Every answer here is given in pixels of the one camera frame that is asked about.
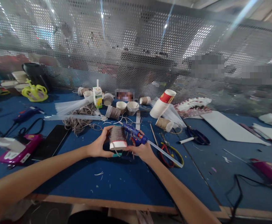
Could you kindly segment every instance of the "metal mesh panel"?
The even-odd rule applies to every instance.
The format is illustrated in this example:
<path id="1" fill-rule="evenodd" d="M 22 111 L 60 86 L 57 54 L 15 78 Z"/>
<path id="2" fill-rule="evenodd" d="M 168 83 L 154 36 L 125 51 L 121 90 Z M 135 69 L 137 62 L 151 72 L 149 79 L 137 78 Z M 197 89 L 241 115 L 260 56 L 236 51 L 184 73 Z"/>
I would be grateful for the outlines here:
<path id="1" fill-rule="evenodd" d="M 174 103 L 207 96 L 212 108 L 258 115 L 272 86 L 241 84 L 244 65 L 272 63 L 272 24 L 156 2 L 0 0 L 0 77 L 40 63 L 54 87 L 177 91 Z M 191 77 L 192 55 L 224 55 L 224 78 Z"/>

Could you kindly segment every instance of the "blue-handled scissors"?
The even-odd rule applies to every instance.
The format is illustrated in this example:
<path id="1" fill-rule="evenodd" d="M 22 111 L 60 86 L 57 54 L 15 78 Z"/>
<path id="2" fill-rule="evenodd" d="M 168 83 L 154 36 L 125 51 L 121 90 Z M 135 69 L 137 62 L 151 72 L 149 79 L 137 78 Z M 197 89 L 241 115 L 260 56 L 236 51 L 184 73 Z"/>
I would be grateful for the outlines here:
<path id="1" fill-rule="evenodd" d="M 205 135 L 202 134 L 200 131 L 191 128 L 191 126 L 187 125 L 186 123 L 185 123 L 185 125 L 187 126 L 187 133 L 188 133 L 189 137 L 193 137 L 194 142 L 196 142 L 199 145 L 210 145 L 211 144 L 210 140 L 207 137 L 205 137 Z"/>

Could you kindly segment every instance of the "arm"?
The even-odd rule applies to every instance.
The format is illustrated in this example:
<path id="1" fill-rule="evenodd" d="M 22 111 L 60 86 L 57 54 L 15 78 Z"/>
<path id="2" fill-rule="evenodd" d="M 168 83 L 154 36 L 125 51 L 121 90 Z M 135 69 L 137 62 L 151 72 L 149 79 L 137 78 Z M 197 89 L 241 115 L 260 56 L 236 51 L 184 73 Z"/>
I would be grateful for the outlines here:
<path id="1" fill-rule="evenodd" d="M 112 127 L 105 127 L 101 136 L 88 146 L 40 161 L 0 179 L 0 218 L 11 205 L 79 160 L 87 157 L 112 157 L 114 153 L 103 150 L 104 141 Z"/>
<path id="2" fill-rule="evenodd" d="M 173 198 L 187 223 L 221 224 L 210 210 L 160 162 L 153 153 L 149 143 L 140 145 L 139 147 L 128 146 L 127 150 L 137 153 L 153 169 Z"/>

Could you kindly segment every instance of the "fingernail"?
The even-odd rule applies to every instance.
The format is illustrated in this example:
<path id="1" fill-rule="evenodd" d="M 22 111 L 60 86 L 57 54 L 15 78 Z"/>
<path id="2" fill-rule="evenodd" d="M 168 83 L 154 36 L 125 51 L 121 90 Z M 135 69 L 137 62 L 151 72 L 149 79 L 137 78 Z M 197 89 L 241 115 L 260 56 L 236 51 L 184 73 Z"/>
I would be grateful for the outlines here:
<path id="1" fill-rule="evenodd" d="M 122 156 L 122 153 L 114 154 L 112 157 L 119 157 Z"/>

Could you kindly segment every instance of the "blue table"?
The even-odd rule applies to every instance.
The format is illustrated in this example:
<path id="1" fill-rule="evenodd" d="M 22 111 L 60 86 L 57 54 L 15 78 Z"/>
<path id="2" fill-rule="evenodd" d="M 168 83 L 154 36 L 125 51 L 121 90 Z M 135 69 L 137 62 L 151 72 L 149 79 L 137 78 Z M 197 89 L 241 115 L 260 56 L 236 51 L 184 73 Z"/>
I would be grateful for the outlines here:
<path id="1" fill-rule="evenodd" d="M 224 114 L 236 123 L 244 123 L 251 126 L 257 123 L 264 127 L 270 127 L 260 120 L 252 117 L 237 116 L 235 114 Z M 253 169 L 243 161 L 233 157 L 223 149 L 228 150 L 237 157 L 249 161 L 255 158 L 261 161 L 272 163 L 272 146 L 262 144 L 230 142 L 226 141 L 211 125 L 205 120 L 188 118 L 185 119 L 188 125 L 201 131 L 210 141 L 209 146 L 200 146 L 193 142 L 184 144 L 187 151 L 194 160 L 208 186 L 214 192 L 219 203 L 226 208 L 227 213 L 233 207 L 239 197 L 239 189 L 236 185 L 234 174 L 242 174 L 258 182 L 268 182 L 258 170 Z M 179 135 L 180 139 L 188 138 L 185 132 Z M 272 189 L 240 180 L 243 191 L 243 200 L 237 210 L 239 216 L 272 219 Z"/>
<path id="2" fill-rule="evenodd" d="M 0 96 L 0 131 L 6 132 L 13 124 L 12 119 L 20 111 L 30 106 L 37 106 L 45 111 L 46 114 L 56 114 L 54 103 L 66 102 L 82 99 L 77 94 L 70 91 L 54 90 L 50 93 L 48 100 L 42 103 L 31 103 L 27 98 L 21 96 Z M 9 136 L 17 134 L 22 127 L 29 127 L 42 114 L 34 115 L 30 120 L 22 123 L 16 130 L 13 130 Z M 153 124 L 156 119 L 149 116 L 149 113 L 143 112 L 144 118 L 141 124 L 141 130 L 153 140 L 153 135 L 148 121 Z M 136 121 L 136 116 L 129 117 Z M 102 121 L 94 123 L 105 127 L 110 124 L 103 124 Z M 46 121 L 42 134 L 47 136 L 57 124 L 61 121 Z M 39 122 L 31 129 L 31 133 L 39 130 Z M 154 132 L 158 142 L 161 142 L 161 129 L 154 126 Z M 58 151 L 62 154 L 73 149 L 92 143 L 101 132 L 85 128 L 83 134 L 78 138 L 73 134 L 65 140 Z M 179 140 L 177 135 L 166 133 L 166 138 L 170 144 L 178 149 L 184 158 L 185 165 L 182 169 L 172 168 L 171 172 L 183 182 L 213 213 L 219 218 L 227 218 L 227 213 L 219 206 L 217 199 L 209 190 L 205 180 L 201 177 L 197 168 L 191 161 L 191 157 L 183 146 L 177 145 Z M 7 169 L 6 164 L 0 163 L 0 178 L 15 172 L 22 167 L 17 166 L 11 170 Z M 87 203 L 96 206 L 105 206 L 113 208 L 140 209 L 156 212 L 176 213 L 174 205 L 164 187 L 159 183 L 155 176 L 148 169 L 146 164 L 137 156 L 133 160 L 122 160 L 120 158 L 87 158 L 77 162 L 71 167 L 60 172 L 52 179 L 45 182 L 36 189 L 30 198 L 63 203 Z"/>

